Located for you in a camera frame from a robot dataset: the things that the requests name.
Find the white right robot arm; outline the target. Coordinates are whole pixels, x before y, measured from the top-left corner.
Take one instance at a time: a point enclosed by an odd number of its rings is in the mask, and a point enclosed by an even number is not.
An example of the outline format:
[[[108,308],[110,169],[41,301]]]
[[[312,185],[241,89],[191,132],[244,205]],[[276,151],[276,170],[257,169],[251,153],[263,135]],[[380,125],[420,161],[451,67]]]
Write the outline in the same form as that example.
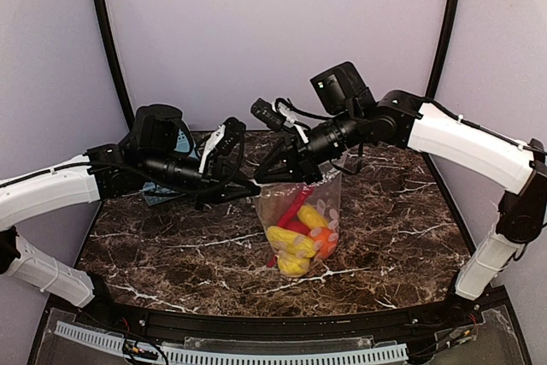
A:
[[[385,143],[444,158],[498,183],[504,194],[497,223],[454,284],[454,293],[470,301],[545,228],[546,153],[540,141],[505,137],[406,91],[375,100],[352,62],[310,83],[326,111],[315,127],[296,120],[300,109],[284,98],[272,103],[259,98],[251,106],[268,129],[284,134],[261,160],[256,182],[315,183],[322,179],[321,164],[354,147]]]

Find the yellow banana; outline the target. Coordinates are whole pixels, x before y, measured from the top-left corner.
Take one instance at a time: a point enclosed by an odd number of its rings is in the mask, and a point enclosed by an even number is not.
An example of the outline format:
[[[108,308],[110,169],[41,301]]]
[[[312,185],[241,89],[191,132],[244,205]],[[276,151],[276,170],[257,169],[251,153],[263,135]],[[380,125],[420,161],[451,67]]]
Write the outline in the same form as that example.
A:
[[[266,230],[266,237],[274,250],[282,250],[297,257],[311,258],[317,252],[312,239],[282,227],[270,226]]]

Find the yellow oblong fruit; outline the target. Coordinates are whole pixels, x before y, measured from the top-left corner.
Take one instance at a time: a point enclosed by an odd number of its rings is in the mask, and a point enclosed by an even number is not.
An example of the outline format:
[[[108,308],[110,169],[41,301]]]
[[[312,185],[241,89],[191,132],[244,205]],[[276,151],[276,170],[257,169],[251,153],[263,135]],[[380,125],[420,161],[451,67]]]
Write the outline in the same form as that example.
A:
[[[310,230],[327,227],[328,221],[311,205],[304,204],[297,212],[297,218]]]

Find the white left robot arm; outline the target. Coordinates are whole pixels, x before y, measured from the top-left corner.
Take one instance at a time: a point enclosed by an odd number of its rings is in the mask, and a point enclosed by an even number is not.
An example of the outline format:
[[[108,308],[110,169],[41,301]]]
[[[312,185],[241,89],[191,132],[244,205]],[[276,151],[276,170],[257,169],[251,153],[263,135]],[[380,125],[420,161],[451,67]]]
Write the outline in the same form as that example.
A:
[[[80,309],[111,301],[97,274],[70,268],[31,245],[18,223],[80,203],[142,191],[152,197],[192,197],[197,209],[255,197],[258,185],[240,170],[245,124],[230,117],[206,140],[200,157],[180,109],[165,104],[138,108],[129,133],[51,168],[1,183],[1,272],[47,291]]]

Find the red fruit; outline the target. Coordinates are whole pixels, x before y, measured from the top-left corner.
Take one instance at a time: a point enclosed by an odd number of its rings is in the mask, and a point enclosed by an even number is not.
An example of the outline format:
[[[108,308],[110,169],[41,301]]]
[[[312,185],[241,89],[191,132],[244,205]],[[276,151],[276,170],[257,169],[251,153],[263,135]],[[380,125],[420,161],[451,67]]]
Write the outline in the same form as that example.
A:
[[[304,236],[307,236],[309,233],[309,227],[306,226],[301,221],[289,221],[285,225],[285,229],[290,230],[295,233],[300,233]]]

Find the yellow round fruit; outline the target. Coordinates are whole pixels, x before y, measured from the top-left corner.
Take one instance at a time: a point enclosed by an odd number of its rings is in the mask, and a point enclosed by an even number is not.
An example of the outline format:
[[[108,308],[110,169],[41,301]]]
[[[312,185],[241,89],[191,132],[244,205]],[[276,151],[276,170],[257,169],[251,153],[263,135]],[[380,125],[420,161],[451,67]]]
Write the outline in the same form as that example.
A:
[[[309,271],[310,259],[280,252],[277,263],[284,276],[299,278]]]

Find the red chili pepper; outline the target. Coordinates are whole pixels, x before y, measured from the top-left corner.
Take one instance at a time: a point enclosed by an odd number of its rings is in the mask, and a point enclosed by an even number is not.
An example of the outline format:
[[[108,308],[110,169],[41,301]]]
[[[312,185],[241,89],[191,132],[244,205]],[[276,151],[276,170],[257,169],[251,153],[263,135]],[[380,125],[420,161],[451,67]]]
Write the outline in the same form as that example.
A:
[[[306,203],[306,200],[308,199],[308,197],[313,193],[313,188],[308,188],[308,187],[304,187],[296,196],[295,198],[292,200],[291,204],[289,205],[288,209],[285,211],[285,213],[279,218],[279,220],[277,221],[276,224],[273,224],[271,226],[277,226],[277,227],[282,227],[282,228],[285,228],[285,225],[287,222],[289,221],[299,221],[299,219],[297,218],[297,212],[298,210],[301,208],[302,205],[304,205]],[[282,250],[274,250],[273,247],[271,246],[272,248],[272,252],[273,252],[273,256],[272,258],[270,259],[270,261],[268,262],[268,266],[271,267],[273,266],[275,263],[277,264],[278,266],[278,263],[277,263],[277,259],[278,259],[278,254],[280,252],[282,253],[286,253]]]

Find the orange fruit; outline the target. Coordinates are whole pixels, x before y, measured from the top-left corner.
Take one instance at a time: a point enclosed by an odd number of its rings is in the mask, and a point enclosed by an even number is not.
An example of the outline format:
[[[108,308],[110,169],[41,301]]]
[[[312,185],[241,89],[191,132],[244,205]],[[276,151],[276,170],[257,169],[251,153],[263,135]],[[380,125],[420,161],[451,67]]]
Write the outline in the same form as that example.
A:
[[[315,260],[319,261],[328,258],[336,250],[339,235],[327,227],[316,227],[309,232],[308,237],[314,242]]]

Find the clear zip top bag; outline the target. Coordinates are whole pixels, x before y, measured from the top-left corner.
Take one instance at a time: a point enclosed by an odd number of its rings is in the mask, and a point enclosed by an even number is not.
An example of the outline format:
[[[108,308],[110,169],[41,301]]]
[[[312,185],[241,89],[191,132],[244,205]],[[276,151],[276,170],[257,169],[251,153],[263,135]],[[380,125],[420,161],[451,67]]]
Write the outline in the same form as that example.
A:
[[[282,275],[300,278],[330,257],[340,237],[341,173],[313,185],[264,185],[256,213]]]

